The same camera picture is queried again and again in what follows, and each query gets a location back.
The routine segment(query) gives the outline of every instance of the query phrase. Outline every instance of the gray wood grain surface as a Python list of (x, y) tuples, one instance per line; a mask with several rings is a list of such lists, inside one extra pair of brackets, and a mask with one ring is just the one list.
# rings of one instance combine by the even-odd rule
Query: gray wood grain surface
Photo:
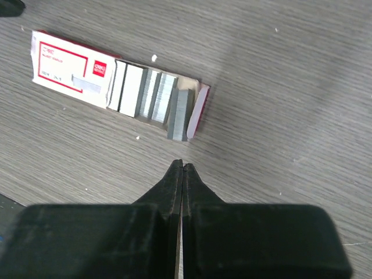
[[(325, 208), (355, 278), (372, 278), (370, 0), (25, 3), (0, 20), (1, 193), (128, 203), (183, 158), (227, 202)], [(213, 91), (197, 138), (33, 84), (32, 29), (202, 78)]]

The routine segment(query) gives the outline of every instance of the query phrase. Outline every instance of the cardboard box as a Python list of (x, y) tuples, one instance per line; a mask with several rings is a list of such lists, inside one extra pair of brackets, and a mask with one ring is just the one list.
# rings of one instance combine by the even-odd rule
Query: cardboard box
[[(174, 140), (194, 137), (210, 90), (196, 79), (126, 61), (45, 31), (33, 31), (31, 58), (35, 83), (164, 130), (171, 123), (171, 133), (177, 131), (178, 136), (168, 138)], [(178, 97), (178, 92), (188, 92), (188, 98)], [(177, 96), (173, 102), (178, 105), (170, 114), (172, 96)], [(182, 108), (182, 117), (176, 108)]]

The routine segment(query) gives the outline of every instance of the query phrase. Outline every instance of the red logo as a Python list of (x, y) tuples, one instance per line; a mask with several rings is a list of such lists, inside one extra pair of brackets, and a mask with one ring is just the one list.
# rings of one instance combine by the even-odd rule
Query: red logo
[(94, 61), (93, 73), (100, 77), (105, 77), (106, 73), (106, 63), (100, 61)]

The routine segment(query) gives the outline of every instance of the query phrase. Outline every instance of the open box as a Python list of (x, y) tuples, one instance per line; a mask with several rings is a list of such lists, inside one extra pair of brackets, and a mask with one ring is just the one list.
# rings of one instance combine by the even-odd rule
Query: open box
[(171, 140), (194, 137), (210, 90), (45, 31), (33, 31), (31, 57), (35, 83), (159, 127)]

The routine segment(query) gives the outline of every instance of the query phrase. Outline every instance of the box label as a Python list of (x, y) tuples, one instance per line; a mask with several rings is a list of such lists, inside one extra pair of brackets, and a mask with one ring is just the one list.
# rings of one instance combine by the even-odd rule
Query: box label
[(38, 76), (71, 90), (83, 93), (74, 86), (73, 75), (85, 76), (88, 58), (67, 49), (40, 42)]

